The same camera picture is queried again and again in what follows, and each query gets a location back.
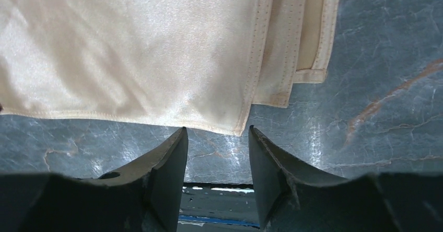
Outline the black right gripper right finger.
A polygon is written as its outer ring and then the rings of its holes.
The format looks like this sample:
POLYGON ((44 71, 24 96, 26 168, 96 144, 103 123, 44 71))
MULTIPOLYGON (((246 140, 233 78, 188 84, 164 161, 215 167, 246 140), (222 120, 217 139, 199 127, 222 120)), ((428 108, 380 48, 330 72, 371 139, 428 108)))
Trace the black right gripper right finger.
POLYGON ((262 231, 442 231, 442 174, 318 169, 251 126, 255 202, 262 231))

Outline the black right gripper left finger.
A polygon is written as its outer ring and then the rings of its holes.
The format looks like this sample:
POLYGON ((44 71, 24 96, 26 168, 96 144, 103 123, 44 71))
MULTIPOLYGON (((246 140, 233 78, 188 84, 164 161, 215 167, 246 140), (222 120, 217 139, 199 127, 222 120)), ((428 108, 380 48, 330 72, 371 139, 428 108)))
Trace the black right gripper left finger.
POLYGON ((1 231, 176 231, 188 156, 182 127, 99 178, 1 174, 1 231))

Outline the peach satin napkin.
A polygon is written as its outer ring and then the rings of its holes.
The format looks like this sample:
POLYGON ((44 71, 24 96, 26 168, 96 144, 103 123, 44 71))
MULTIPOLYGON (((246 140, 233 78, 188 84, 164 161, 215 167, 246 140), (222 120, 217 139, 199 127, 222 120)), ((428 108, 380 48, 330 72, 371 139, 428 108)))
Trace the peach satin napkin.
POLYGON ((327 75, 339 0, 1 0, 1 114, 241 135, 327 75))

